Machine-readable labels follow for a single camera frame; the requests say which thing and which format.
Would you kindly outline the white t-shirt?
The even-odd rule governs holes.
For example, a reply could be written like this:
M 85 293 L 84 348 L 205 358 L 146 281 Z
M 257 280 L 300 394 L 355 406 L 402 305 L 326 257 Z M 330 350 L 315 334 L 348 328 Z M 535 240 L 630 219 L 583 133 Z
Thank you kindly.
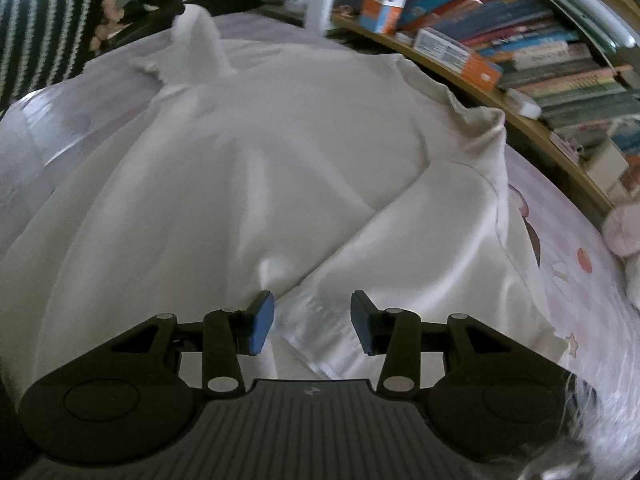
M 276 296 L 252 377 L 374 379 L 352 293 L 466 313 L 550 360 L 566 345 L 506 174 L 501 110 L 398 54 L 223 40 L 179 18 L 163 87 L 43 205 L 1 263 L 1 377 L 38 378 L 152 316 Z

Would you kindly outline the pink checkered cartoon bedsheet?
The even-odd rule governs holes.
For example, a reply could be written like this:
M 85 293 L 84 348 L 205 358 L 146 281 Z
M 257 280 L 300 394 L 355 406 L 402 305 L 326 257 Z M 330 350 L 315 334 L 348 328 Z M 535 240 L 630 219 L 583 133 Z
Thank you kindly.
M 270 46 L 347 49 L 251 15 L 213 20 L 223 40 Z M 98 58 L 81 76 L 40 91 L 1 123 L 1 262 L 47 200 L 104 142 L 140 118 L 163 87 L 145 60 L 171 33 Z M 508 144 L 506 174 L 524 221 L 547 301 L 548 320 L 566 348 L 553 360 L 614 392 L 639 411 L 639 318 L 625 295 L 620 263 L 599 231 Z

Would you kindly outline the pink plush toy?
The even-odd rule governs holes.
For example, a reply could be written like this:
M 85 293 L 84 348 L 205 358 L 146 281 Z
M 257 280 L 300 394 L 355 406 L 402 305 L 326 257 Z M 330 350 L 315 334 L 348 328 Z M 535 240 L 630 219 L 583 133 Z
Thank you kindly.
M 639 309 L 640 205 L 638 202 L 614 208 L 602 226 L 602 236 L 610 252 L 624 260 L 626 296 Z

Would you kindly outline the small white box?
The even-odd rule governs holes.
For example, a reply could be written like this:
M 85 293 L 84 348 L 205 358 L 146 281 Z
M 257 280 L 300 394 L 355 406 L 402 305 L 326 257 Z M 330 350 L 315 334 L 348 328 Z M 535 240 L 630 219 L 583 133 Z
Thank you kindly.
M 506 106 L 518 116 L 531 120 L 538 120 L 542 114 L 542 109 L 538 103 L 521 91 L 508 89 L 506 90 L 503 99 Z

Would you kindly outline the orange white flat box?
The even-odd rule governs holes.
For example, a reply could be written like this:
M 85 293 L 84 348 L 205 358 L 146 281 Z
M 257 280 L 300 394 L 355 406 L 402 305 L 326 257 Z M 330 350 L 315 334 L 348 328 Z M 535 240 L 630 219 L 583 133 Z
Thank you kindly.
M 483 90 L 494 90 L 502 76 L 498 65 L 431 28 L 418 31 L 413 49 Z

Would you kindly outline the row of books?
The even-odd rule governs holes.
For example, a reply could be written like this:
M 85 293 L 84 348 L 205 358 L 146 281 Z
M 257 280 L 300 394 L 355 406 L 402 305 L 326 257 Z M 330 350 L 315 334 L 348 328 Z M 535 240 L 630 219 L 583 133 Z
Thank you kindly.
M 600 0 L 407 0 L 396 36 L 413 47 L 431 28 L 502 69 L 496 85 L 542 109 L 538 119 L 570 150 L 612 141 L 639 151 L 639 85 L 620 55 L 639 36 Z

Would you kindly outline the wooden bookshelf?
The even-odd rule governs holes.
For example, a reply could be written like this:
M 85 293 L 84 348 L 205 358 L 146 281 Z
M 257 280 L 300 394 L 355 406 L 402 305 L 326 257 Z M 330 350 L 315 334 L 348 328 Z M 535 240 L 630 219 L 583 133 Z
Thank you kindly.
M 446 65 L 427 58 L 408 44 L 403 44 L 392 36 L 370 32 L 360 26 L 356 18 L 348 18 L 341 12 L 334 11 L 331 13 L 330 23 L 339 29 L 363 36 L 380 47 L 405 55 L 431 75 L 448 84 L 458 96 L 467 96 L 477 104 L 503 110 L 512 148 L 525 155 L 592 221 L 600 220 L 615 207 L 611 196 L 602 191 L 582 167 L 574 164 L 551 141 L 550 130 L 540 122 L 515 114 L 506 106 L 500 91 L 472 84 Z

